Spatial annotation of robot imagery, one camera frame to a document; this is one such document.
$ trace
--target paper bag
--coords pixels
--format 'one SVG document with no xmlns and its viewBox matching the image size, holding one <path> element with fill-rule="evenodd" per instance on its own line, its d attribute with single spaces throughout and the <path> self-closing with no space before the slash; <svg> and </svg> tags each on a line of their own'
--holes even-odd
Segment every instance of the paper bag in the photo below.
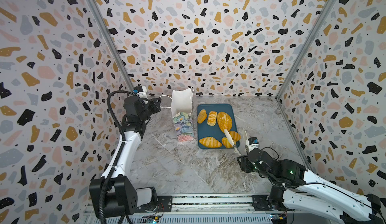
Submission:
<svg viewBox="0 0 386 224">
<path fill-rule="evenodd" d="M 191 89 L 184 91 L 173 90 L 171 100 L 171 115 L 179 142 L 194 140 L 192 124 L 192 98 Z"/>
</svg>

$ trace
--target marble table surface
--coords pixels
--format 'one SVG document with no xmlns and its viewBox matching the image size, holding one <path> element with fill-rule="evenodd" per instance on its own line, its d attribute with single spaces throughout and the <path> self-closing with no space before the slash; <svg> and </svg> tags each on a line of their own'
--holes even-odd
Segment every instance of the marble table surface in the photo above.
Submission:
<svg viewBox="0 0 386 224">
<path fill-rule="evenodd" d="M 170 106 L 163 97 L 161 106 Z M 197 138 L 197 106 L 229 103 L 233 107 L 238 132 L 244 128 L 269 146 L 280 159 L 303 164 L 277 103 L 272 98 L 193 98 L 193 126 Z M 240 141 L 239 150 L 245 154 Z M 276 158 L 271 149 L 265 149 Z M 270 182 L 256 173 L 240 170 L 233 149 L 200 149 L 197 139 L 178 142 L 170 109 L 152 115 L 142 143 L 137 149 L 129 180 L 135 188 L 156 188 L 157 193 L 266 193 Z"/>
</svg>

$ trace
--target wall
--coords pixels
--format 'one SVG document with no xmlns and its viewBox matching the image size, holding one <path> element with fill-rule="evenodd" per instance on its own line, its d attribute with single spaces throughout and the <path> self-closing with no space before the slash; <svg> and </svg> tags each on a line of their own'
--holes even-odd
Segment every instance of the wall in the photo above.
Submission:
<svg viewBox="0 0 386 224">
<path fill-rule="evenodd" d="M 125 83 L 84 0 L 0 13 L 0 222 L 80 223 L 117 141 L 105 99 Z"/>
<path fill-rule="evenodd" d="M 275 95 L 326 0 L 96 0 L 151 94 Z"/>
<path fill-rule="evenodd" d="M 316 173 L 383 198 L 385 3 L 338 0 L 280 99 Z"/>
</svg>

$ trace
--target terrazzo wallpaper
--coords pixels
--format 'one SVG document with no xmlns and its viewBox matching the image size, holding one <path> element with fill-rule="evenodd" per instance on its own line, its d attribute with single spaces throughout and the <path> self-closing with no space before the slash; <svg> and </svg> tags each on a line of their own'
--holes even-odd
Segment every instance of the terrazzo wallpaper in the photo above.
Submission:
<svg viewBox="0 0 386 224">
<path fill-rule="evenodd" d="M 280 99 L 316 173 L 350 191 L 382 198 L 385 4 L 338 0 Z"/>
<path fill-rule="evenodd" d="M 0 0 L 0 34 L 0 222 L 80 223 L 117 143 L 117 64 L 85 0 Z"/>
<path fill-rule="evenodd" d="M 272 96 L 326 0 L 95 0 L 150 94 Z"/>
</svg>

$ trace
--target pastry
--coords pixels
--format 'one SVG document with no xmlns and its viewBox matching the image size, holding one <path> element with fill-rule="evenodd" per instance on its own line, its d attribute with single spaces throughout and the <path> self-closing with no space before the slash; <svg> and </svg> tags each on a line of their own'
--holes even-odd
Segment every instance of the pastry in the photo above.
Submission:
<svg viewBox="0 0 386 224">
<path fill-rule="evenodd" d="M 218 148 L 221 147 L 221 143 L 217 141 L 214 137 L 205 137 L 203 139 L 200 139 L 200 144 L 204 145 L 208 148 Z"/>
<path fill-rule="evenodd" d="M 230 131 L 229 134 L 232 137 L 232 139 L 236 142 L 241 139 L 241 136 L 235 131 Z"/>
<path fill-rule="evenodd" d="M 208 116 L 208 125 L 214 126 L 216 125 L 216 118 L 217 118 L 217 112 L 216 111 L 210 111 Z"/>
<path fill-rule="evenodd" d="M 225 137 L 222 138 L 222 145 L 224 145 L 227 149 L 233 148 L 232 144 L 230 144 L 228 139 Z"/>
<path fill-rule="evenodd" d="M 232 128 L 232 119 L 230 116 L 223 111 L 220 111 L 217 115 L 217 123 L 220 127 L 220 130 L 224 132 L 224 130 L 230 130 Z"/>
<path fill-rule="evenodd" d="M 206 119 L 206 111 L 205 109 L 201 110 L 197 116 L 197 122 L 200 124 Z"/>
</svg>

